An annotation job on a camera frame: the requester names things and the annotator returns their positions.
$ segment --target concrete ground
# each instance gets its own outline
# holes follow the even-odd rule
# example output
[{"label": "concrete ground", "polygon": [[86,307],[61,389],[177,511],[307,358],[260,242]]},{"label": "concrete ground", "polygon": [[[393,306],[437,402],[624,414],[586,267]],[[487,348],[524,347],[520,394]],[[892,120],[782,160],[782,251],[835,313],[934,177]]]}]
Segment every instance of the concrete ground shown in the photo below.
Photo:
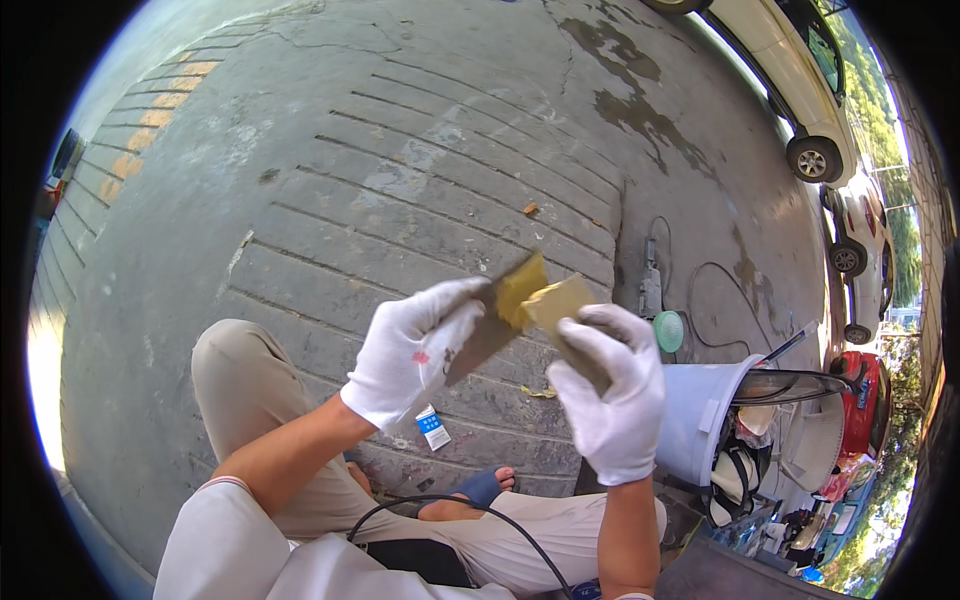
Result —
[{"label": "concrete ground", "polygon": [[[71,482],[152,573],[216,463],[189,365],[219,319],[273,331],[320,402],[380,302],[497,274],[528,248],[551,280],[581,272],[636,309],[651,228],[664,303],[686,317],[676,360],[766,353],[829,314],[815,195],[765,100],[688,18],[630,0],[353,0],[241,18],[181,49],[135,33],[121,39],[177,52],[90,134],[34,286],[32,340],[62,361],[37,375],[32,355],[32,369],[60,381]],[[819,369],[827,329],[780,365]],[[361,443],[361,464],[387,495],[491,464],[515,466],[522,492],[571,494],[562,411],[520,390],[545,387],[554,355],[536,332],[518,339],[434,399],[452,443],[431,452],[411,422]]]}]

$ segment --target sandal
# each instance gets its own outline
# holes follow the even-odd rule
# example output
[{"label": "sandal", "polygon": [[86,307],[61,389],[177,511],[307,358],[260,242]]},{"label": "sandal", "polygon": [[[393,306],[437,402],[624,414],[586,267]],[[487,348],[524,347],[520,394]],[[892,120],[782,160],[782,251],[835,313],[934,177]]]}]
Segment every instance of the sandal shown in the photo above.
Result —
[{"label": "sandal", "polygon": [[[467,481],[458,486],[454,486],[444,494],[452,495],[454,493],[461,493],[476,504],[479,504],[484,508],[490,508],[493,500],[499,496],[501,492],[503,492],[503,490],[500,489],[500,480],[496,478],[495,473],[497,469],[504,467],[506,467],[506,465],[497,465],[496,467],[490,467],[482,470],[479,473],[471,475]],[[424,506],[427,504],[433,504],[436,501],[437,500],[428,500],[421,503],[417,507],[417,511],[414,513],[414,516],[419,515],[420,510],[422,510]]]}]

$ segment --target white glove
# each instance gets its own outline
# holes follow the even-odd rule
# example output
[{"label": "white glove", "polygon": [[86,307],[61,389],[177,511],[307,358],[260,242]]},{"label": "white glove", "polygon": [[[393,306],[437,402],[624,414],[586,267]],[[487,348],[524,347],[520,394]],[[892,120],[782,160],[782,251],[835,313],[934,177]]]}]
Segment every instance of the white glove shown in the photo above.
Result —
[{"label": "white glove", "polygon": [[597,473],[597,481],[617,486],[643,479],[654,470],[666,390],[653,327],[615,304],[592,304],[579,311],[586,324],[612,329],[614,338],[572,319],[557,331],[607,371],[611,386],[602,398],[564,360],[547,368],[573,431],[573,443]]},{"label": "white glove", "polygon": [[340,391],[344,404],[379,429],[422,410],[484,314],[483,302],[464,300],[487,283],[445,281],[377,306],[356,369]]}]

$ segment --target sleeve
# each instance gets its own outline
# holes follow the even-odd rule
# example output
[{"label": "sleeve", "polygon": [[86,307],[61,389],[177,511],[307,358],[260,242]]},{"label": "sleeve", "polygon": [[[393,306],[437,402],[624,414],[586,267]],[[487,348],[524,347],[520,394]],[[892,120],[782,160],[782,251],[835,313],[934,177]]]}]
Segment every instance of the sleeve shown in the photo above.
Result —
[{"label": "sleeve", "polygon": [[217,477],[183,504],[156,575],[154,598],[262,600],[290,546],[247,484]]}]

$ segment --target power cord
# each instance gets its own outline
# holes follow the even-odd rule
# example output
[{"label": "power cord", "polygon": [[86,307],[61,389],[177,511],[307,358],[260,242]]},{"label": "power cord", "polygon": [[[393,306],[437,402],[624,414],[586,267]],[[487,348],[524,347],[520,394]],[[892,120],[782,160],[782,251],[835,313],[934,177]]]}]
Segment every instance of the power cord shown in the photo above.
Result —
[{"label": "power cord", "polygon": [[514,529],[520,532],[520,534],[524,538],[526,538],[527,541],[530,542],[530,545],[534,547],[534,550],[537,550],[538,554],[540,554],[540,556],[543,558],[543,561],[546,563],[546,565],[550,567],[551,571],[553,571],[554,576],[557,577],[557,581],[560,582],[560,588],[563,590],[564,596],[566,596],[569,600],[573,600],[573,590],[570,589],[570,586],[567,584],[566,579],[564,579],[564,576],[561,574],[560,570],[557,568],[555,564],[553,564],[553,561],[551,561],[550,557],[547,556],[546,552],[543,551],[543,548],[540,547],[537,541],[534,540],[533,537],[530,534],[528,534],[525,529],[520,527],[516,523],[516,521],[504,515],[503,513],[496,511],[490,507],[481,506],[476,502],[474,502],[473,500],[469,500],[467,498],[461,498],[453,495],[445,495],[442,493],[430,493],[427,495],[407,496],[405,498],[397,498],[396,500],[385,502],[375,508],[370,509],[369,511],[367,511],[365,515],[360,517],[360,520],[358,520],[356,524],[353,525],[353,529],[351,529],[350,533],[347,534],[347,542],[353,543],[353,537],[357,535],[357,532],[360,530],[360,526],[363,525],[368,518],[375,515],[377,512],[382,511],[383,509],[388,509],[392,506],[396,506],[397,504],[403,504],[405,502],[422,502],[424,500],[453,500],[454,502],[460,502],[461,504],[466,504],[471,508],[484,511],[485,513],[490,513],[491,515],[499,516],[503,520],[507,521],[510,525],[514,527]]}]

